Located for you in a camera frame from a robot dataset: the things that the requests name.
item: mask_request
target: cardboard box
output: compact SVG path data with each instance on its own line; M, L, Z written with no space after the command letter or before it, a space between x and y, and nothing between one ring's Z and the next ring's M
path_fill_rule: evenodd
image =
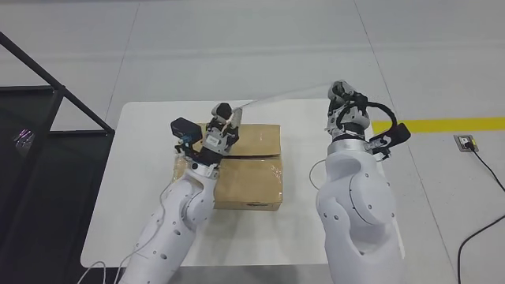
M220 165L214 208L277 211L282 203L280 125L243 124L238 132L240 139ZM200 150L201 144L194 148ZM179 157L174 179L186 167Z

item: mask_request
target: black metal frame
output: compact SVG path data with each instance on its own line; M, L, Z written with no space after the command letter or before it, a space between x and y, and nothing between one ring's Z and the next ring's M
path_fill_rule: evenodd
M2 258L2 250L4 244L9 243L9 239L15 234L15 230L11 228L17 224L17 221L21 219L20 213L27 202L26 191L29 190L32 184L32 173L36 168L37 160L41 155L44 145L49 136L55 136L55 134L74 134L74 133L87 133L88 131L65 131L65 132L51 132L51 126L53 125L54 119L58 109L64 98L67 98L73 105L84 112L90 119L92 119L97 125L99 125L103 130L98 131L99 133L105 133L106 136L114 137L115 131L98 115L96 115L91 109L89 109L84 103L82 103L70 90L68 90L63 84L52 77L42 66L40 66L36 61L30 58L25 52L22 51L13 41L11 41L7 36L0 32L0 45L4 46L12 55L23 62L28 68L33 70L39 77L44 79L49 86L43 87L3 87L2 92L13 92L17 94L28 93L40 93L45 92L48 95L51 94L50 107L47 111L47 116L45 120L36 128L32 129L36 135L32 146L28 150L20 173L17 175L17 179L12 188L12 192L9 194L4 208L0 212L0 218L2 218L2 224L0 224L0 259Z

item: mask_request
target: box flap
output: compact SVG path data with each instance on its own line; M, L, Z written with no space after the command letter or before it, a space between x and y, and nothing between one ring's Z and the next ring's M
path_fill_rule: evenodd
M205 124L198 123L205 137ZM242 124L238 129L239 140L233 145L230 156L272 156L280 155L280 125ZM200 151L202 144L193 145Z

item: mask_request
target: white cable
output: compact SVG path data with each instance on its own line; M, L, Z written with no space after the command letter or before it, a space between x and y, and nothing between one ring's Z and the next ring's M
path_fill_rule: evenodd
M326 159L321 159L320 161L318 161L317 163L314 163L314 166L312 166L312 168L310 168L310 171L309 171L309 180L310 180L310 183L312 183L312 186L319 191L319 188L316 187L316 185L314 184L314 181L312 181L312 171L314 170L314 168L319 165L320 163L322 163L323 161L325 161Z
M96 264L102 264L103 265L103 279L102 279L102 284L105 284L105 276L107 274L107 267L105 265L105 262L103 261L96 261L94 262L87 270L85 273L82 274L82 276L79 278L79 281L77 281L77 284L80 284L80 282L83 280L84 276L89 272L89 270L92 269Z
M163 205L163 200L162 200L162 195L165 193L165 191L168 190L168 187L172 184L172 182L167 185L163 191L159 194L159 205L161 205L161 208L163 209L163 215L161 217L161 219L158 220L158 227L156 228L156 231L153 233L153 235L149 238L149 240L143 244L140 248L134 250L132 253L130 253L129 255L127 255L125 257L125 259L123 259L121 261L121 263L119 264L119 267L118 267L118 271L116 272L116 277L114 278L114 281L113 281L113 284L116 284L117 280L118 280L118 277L119 277L119 272L121 271L121 267L123 265L123 263L131 256L133 256L135 253L139 252L140 250L142 250L146 245L149 244L149 242L152 241L152 239L154 239L154 237L156 236L156 234L158 234L158 231L161 229L161 226L163 226L163 223L165 222L165 214L166 214L166 208L165 208L165 205ZM83 280L84 276L86 276L86 274L96 265L96 264L102 264L103 265L103 281L102 281L102 284L105 284L105 277L106 277L106 273L107 273L107 267L105 265L105 262L103 261L96 261L94 262L83 274L82 276L80 277L79 281L77 282L77 284L80 284L80 282Z

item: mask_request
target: electrical socket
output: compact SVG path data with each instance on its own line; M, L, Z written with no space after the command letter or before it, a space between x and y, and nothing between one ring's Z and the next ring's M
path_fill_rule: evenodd
M460 152L472 152L470 148L465 148L465 143L469 142L473 143L475 151L479 151L479 147L477 147L477 144L471 135L454 135L454 140L456 140L456 144L458 145Z

